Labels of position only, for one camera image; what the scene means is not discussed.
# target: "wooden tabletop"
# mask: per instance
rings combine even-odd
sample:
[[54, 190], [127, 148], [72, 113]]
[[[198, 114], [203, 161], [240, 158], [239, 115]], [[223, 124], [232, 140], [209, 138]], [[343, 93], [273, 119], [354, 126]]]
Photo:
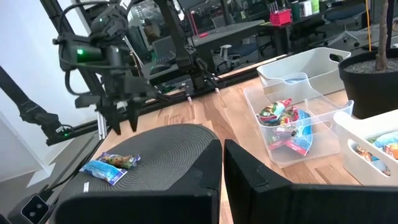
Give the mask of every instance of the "wooden tabletop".
[[[139, 117], [138, 128], [135, 133], [131, 130], [128, 121], [125, 121], [121, 123], [122, 135], [118, 136], [111, 131], [99, 147], [94, 158], [124, 140], [144, 131], [170, 124], [193, 123], [201, 124], [214, 131], [222, 143], [225, 139], [236, 141], [254, 157], [265, 163], [266, 166], [292, 182], [359, 184], [344, 169], [340, 154], [312, 159], [288, 167], [280, 167], [271, 162], [262, 140], [262, 134], [243, 94], [243, 90], [246, 87], [260, 84], [260, 79], [255, 78], [222, 89], [220, 93], [212, 93], [195, 98], [192, 104], [186, 101], [142, 115]], [[344, 106], [348, 101], [345, 91], [332, 93], [326, 97], [339, 106]], [[233, 223], [224, 179], [221, 193], [220, 223]]]

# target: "clear plastic bin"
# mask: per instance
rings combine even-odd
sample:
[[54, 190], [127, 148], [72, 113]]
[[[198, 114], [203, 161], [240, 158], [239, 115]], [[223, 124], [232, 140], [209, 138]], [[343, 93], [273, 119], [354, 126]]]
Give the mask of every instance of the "clear plastic bin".
[[302, 72], [307, 74], [314, 90], [322, 95], [344, 89], [340, 79], [338, 64], [333, 58], [342, 61], [351, 52], [319, 47], [293, 56], [277, 60], [257, 68], [263, 86], [269, 86], [275, 79]]
[[[335, 122], [340, 139], [344, 168], [363, 185], [398, 186], [398, 160], [371, 144], [367, 139], [398, 131], [398, 110], [367, 119], [353, 119], [336, 113]], [[389, 168], [387, 176], [354, 151], [356, 145], [379, 158]]]
[[[287, 83], [285, 80], [301, 81]], [[268, 155], [272, 162], [283, 167], [340, 151], [338, 138], [335, 134], [336, 125], [333, 115], [338, 111], [344, 111], [351, 115], [354, 105], [353, 101], [347, 102], [344, 107], [335, 105], [310, 86], [308, 78], [304, 73], [290, 74], [283, 79], [274, 80], [273, 85], [270, 86], [262, 87], [259, 83], [258, 85], [245, 88], [244, 95], [252, 110], [253, 117], [260, 127]], [[260, 113], [267, 105], [288, 98], [292, 99], [289, 107], [296, 106], [311, 116], [289, 123], [295, 127], [310, 126], [312, 128], [312, 145], [305, 156], [291, 147], [287, 147], [285, 144], [275, 147], [275, 138], [278, 137], [275, 131], [280, 126], [264, 126], [256, 117], [256, 114]]]

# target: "candy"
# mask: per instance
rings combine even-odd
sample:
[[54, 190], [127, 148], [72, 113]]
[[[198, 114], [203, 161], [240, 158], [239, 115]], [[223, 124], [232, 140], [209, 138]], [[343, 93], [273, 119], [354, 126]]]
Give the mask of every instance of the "candy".
[[118, 169], [101, 161], [89, 161], [79, 171], [106, 180], [112, 186], [127, 174], [127, 170]]
[[356, 146], [356, 152], [357, 153], [365, 153], [366, 150], [362, 146]]
[[105, 162], [117, 168], [125, 168], [130, 169], [133, 166], [136, 166], [137, 161], [141, 159], [140, 156], [120, 156], [116, 154], [108, 154], [106, 152], [102, 153], [102, 155], [98, 158], [99, 161]]
[[387, 166], [381, 160], [378, 161], [371, 161], [371, 164], [378, 168], [380, 171], [387, 171]]
[[360, 153], [359, 155], [362, 158], [364, 158], [366, 161], [368, 161], [368, 162], [372, 162], [373, 161], [372, 155], [370, 153], [368, 153], [368, 152], [363, 152], [363, 153]]
[[312, 127], [310, 115], [303, 110], [298, 110], [298, 121], [301, 122], [301, 127], [298, 127], [295, 136], [286, 141], [285, 145], [303, 156], [306, 156], [312, 145]]
[[274, 123], [277, 122], [281, 114], [285, 111], [286, 107], [290, 105], [292, 99], [287, 100], [279, 100], [275, 103], [266, 106], [258, 115], [257, 117], [262, 122]]
[[378, 148], [383, 148], [385, 145], [392, 143], [398, 143], [398, 131], [383, 134], [373, 142], [373, 144]]
[[280, 146], [283, 146], [285, 144], [286, 140], [283, 140], [279, 136], [271, 136], [268, 138], [268, 148], [269, 150], [276, 149]]
[[383, 150], [394, 159], [398, 159], [398, 143], [388, 144], [383, 147]]
[[297, 133], [297, 128], [294, 125], [288, 124], [285, 127], [274, 129], [274, 133], [278, 136], [294, 137]]

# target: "gray carpet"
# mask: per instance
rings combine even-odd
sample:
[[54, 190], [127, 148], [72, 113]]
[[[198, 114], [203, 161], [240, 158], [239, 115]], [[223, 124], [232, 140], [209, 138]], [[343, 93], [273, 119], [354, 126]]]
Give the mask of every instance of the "gray carpet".
[[89, 182], [90, 192], [167, 190], [192, 166], [216, 135], [203, 126], [178, 124], [156, 128], [130, 138], [110, 149], [122, 156], [139, 154], [141, 161], [115, 186], [86, 173], [79, 173], [63, 189], [59, 203], [83, 193]]

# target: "white plastic bin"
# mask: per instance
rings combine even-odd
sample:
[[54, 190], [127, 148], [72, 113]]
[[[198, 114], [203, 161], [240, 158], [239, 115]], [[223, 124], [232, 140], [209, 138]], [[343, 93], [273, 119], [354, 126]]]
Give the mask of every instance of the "white plastic bin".
[[[284, 78], [304, 78], [304, 80], [291, 84], [286, 83], [284, 79], [280, 79], [279, 83], [266, 86], [265, 88], [259, 83], [258, 85], [244, 89], [244, 95], [248, 105], [252, 109], [254, 119], [260, 127], [271, 161], [284, 167], [297, 162], [339, 152], [340, 148], [338, 145], [338, 138], [335, 134], [333, 115], [337, 111], [344, 111], [345, 113], [351, 114], [353, 102], [349, 101], [346, 106], [342, 108], [335, 105], [310, 86], [307, 76], [304, 73], [296, 73], [294, 76], [289, 75], [289, 77]], [[313, 141], [308, 154], [305, 156], [286, 145], [281, 145], [270, 150], [272, 138], [277, 136], [275, 130], [280, 126], [264, 126], [256, 117], [256, 114], [260, 113], [267, 105], [288, 98], [292, 99], [292, 103], [289, 106], [296, 106], [298, 109], [304, 110], [311, 115], [310, 118], [290, 123], [296, 127], [303, 126], [302, 124], [312, 127]]]
[[303, 72], [310, 79], [311, 86], [322, 95], [344, 89], [340, 80], [338, 62], [331, 60], [331, 55], [340, 60], [351, 56], [351, 52], [319, 47], [257, 68], [263, 86], [273, 85], [274, 79], [281, 79], [291, 73]]
[[[363, 120], [353, 119], [345, 113], [336, 113], [334, 120], [338, 127], [345, 169], [363, 185], [397, 186], [398, 160], [377, 149], [367, 139], [398, 131], [398, 110]], [[354, 147], [357, 144], [383, 161], [390, 169], [391, 175], [383, 174], [356, 153]]]

